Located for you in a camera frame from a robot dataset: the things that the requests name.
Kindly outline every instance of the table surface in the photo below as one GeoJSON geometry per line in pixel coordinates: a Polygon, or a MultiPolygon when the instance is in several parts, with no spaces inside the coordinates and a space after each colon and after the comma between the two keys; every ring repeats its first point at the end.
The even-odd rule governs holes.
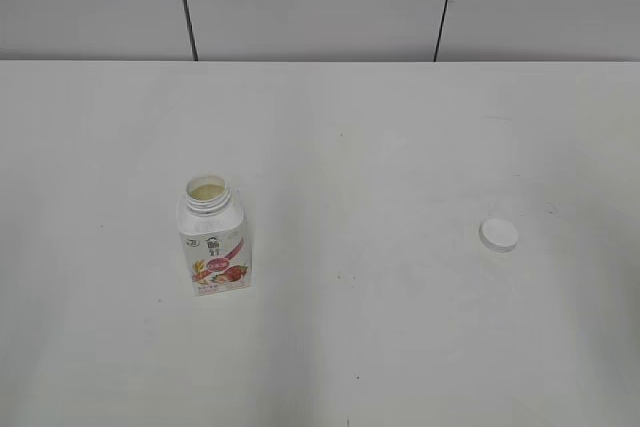
{"type": "Polygon", "coordinates": [[[0,93],[3,427],[640,425],[640,65],[2,62],[0,93]],[[195,298],[207,171],[254,276],[195,298]]]}

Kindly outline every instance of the white wall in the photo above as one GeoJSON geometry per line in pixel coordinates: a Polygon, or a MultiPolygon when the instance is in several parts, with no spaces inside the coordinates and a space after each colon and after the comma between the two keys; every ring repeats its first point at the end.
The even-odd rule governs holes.
{"type": "Polygon", "coordinates": [[[0,59],[189,59],[181,0],[0,0],[0,59]]]}
{"type": "Polygon", "coordinates": [[[444,0],[189,0],[201,59],[431,60],[444,0]]]}
{"type": "Polygon", "coordinates": [[[640,60],[640,0],[453,0],[439,60],[640,60]]]}
{"type": "MultiPolygon", "coordinates": [[[[444,0],[189,0],[203,60],[430,60],[444,0]]],[[[450,0],[438,60],[640,60],[640,0],[450,0]]],[[[181,0],[0,0],[0,59],[190,59],[181,0]]]]}

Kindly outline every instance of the plastic lid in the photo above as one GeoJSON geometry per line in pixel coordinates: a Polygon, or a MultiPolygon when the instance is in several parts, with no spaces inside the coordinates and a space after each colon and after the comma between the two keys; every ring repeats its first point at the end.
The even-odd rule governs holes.
{"type": "Polygon", "coordinates": [[[480,226],[482,243],[494,252],[511,252],[518,238],[518,230],[508,220],[487,219],[480,226]]]}

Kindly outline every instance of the white bottle cap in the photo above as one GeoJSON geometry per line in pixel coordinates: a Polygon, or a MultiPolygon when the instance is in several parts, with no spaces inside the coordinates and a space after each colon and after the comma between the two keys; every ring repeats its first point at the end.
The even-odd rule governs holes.
{"type": "Polygon", "coordinates": [[[508,220],[487,219],[480,226],[482,243],[494,252],[511,252],[518,237],[515,225],[508,220]]]}

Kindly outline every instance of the white table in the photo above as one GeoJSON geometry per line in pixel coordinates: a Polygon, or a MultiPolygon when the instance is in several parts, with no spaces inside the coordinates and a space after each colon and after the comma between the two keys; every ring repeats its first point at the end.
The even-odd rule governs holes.
{"type": "Polygon", "coordinates": [[[640,425],[640,65],[4,62],[0,93],[3,427],[640,425]],[[206,171],[254,282],[195,298],[206,171]]]}

